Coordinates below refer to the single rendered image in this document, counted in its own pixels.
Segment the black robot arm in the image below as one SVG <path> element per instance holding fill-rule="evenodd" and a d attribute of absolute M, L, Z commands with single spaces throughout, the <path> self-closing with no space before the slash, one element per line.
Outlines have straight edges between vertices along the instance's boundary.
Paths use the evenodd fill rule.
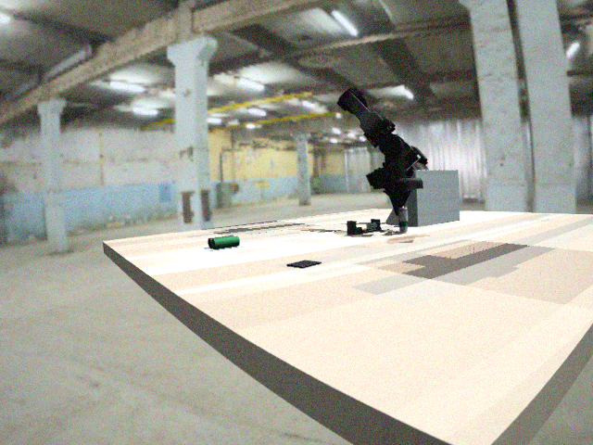
<path fill-rule="evenodd" d="M 407 176 L 411 178 L 415 170 L 429 170 L 425 166 L 428 163 L 428 158 L 422 154 L 418 147 L 409 146 L 399 137 L 398 133 L 393 134 L 396 125 L 388 118 L 381 117 L 376 112 L 371 112 L 360 89 L 356 86 L 349 87 L 339 96 L 337 104 L 341 109 L 357 116 L 360 120 L 360 128 L 364 132 L 363 135 L 374 148 L 379 146 L 386 159 L 405 158 L 409 162 L 409 165 L 406 165 Z M 421 156 L 420 158 L 417 157 L 418 154 Z M 370 186 L 377 186 L 387 179 L 395 181 L 392 166 L 389 165 L 389 162 L 387 162 L 387 166 L 385 166 L 384 162 L 383 168 L 378 168 L 366 174 L 366 178 Z"/>

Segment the grey cylindrical battery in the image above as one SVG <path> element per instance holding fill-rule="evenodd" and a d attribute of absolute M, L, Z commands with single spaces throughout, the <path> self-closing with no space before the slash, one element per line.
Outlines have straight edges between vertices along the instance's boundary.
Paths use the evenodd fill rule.
<path fill-rule="evenodd" d="M 407 208 L 398 209 L 398 229 L 400 233 L 408 232 L 408 214 Z"/>

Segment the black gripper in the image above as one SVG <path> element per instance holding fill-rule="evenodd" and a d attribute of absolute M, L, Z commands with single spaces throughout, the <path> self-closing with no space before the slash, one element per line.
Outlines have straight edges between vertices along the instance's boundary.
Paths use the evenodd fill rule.
<path fill-rule="evenodd" d="M 395 213 L 398 216 L 398 209 L 405 207 L 406 201 L 412 191 L 410 189 L 422 189 L 423 180 L 419 177 L 410 178 L 407 176 L 406 165 L 409 165 L 409 162 L 405 158 L 385 159 L 385 166 L 387 166 L 387 162 L 392 166 L 395 181 L 389 181 L 387 179 L 379 185 L 374 186 L 373 189 L 385 189 L 383 192 L 389 196 Z"/>

